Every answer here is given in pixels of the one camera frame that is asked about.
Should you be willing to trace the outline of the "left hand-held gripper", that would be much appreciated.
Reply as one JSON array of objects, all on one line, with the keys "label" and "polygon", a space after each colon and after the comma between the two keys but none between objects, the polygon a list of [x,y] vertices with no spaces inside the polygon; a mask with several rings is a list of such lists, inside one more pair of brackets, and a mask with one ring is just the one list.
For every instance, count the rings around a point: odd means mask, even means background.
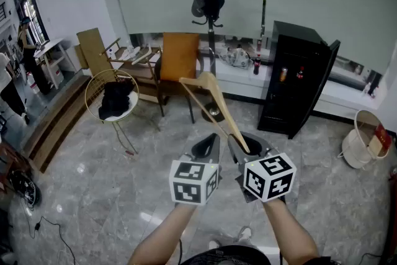
[{"label": "left hand-held gripper", "polygon": [[220,183],[220,136],[212,133],[196,143],[192,155],[174,160],[169,172],[172,201],[205,205]]}]

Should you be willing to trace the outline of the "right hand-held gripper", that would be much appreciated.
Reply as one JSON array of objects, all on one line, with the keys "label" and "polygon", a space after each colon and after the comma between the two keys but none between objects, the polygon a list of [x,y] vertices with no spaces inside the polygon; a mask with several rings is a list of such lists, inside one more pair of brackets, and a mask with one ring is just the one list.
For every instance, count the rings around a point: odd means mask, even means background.
[{"label": "right hand-held gripper", "polygon": [[241,134],[249,152],[234,135],[228,136],[227,144],[241,173],[236,181],[246,202],[268,202],[291,192],[297,168],[287,154],[268,155],[272,146],[266,140],[251,133]]}]

